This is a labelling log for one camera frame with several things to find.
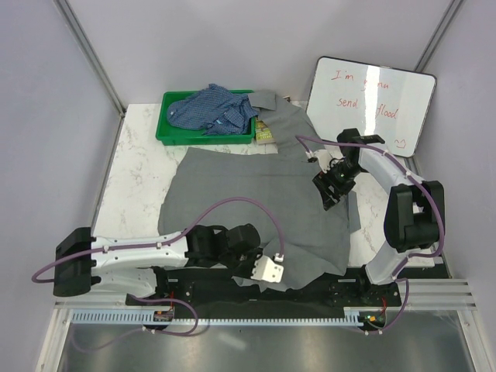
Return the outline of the grey long sleeve shirt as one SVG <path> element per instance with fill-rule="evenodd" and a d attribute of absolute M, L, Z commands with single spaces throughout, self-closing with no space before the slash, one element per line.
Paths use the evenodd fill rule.
<path fill-rule="evenodd" d="M 350 235 L 360 228 L 357 199 L 349 195 L 329 210 L 312 179 L 321 170 L 308 162 L 296 137 L 316 137 L 305 111 L 272 91 L 256 91 L 250 103 L 276 141 L 276 154 L 231 154 L 191 147 L 179 163 L 160 208 L 161 235 L 187 228 L 207 208 L 207 226 L 253 225 L 265 255 L 284 250 L 280 283 L 260 289 L 301 289 L 322 274 L 343 276 Z"/>

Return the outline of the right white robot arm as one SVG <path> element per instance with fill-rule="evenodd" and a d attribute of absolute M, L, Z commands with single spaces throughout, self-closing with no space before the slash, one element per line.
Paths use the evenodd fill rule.
<path fill-rule="evenodd" d="M 383 295 L 381 285 L 397 279 L 410 257 L 422 257 L 444 238 L 444 189 L 438 181 L 425 181 L 402 166 L 377 134 L 360 135 L 345 129 L 337 141 L 342 157 L 334 159 L 327 150 L 308 150 L 308 161 L 321 170 L 312 182 L 319 190 L 323 208 L 329 210 L 348 195 L 361 173 L 373 176 L 387 192 L 383 246 L 365 265 L 367 278 L 355 285 L 356 299 L 372 305 Z"/>

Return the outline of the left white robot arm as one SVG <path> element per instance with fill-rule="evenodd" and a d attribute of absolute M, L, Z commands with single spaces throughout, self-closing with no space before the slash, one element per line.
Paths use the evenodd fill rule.
<path fill-rule="evenodd" d="M 93 237 L 88 227 L 80 227 L 56 248 L 53 294 L 122 293 L 161 305 L 170 296 L 164 281 L 168 270 L 221 265 L 236 276 L 250 277 L 262 254 L 260 244 L 251 224 L 232 229 L 196 225 L 186 234 L 144 239 Z"/>

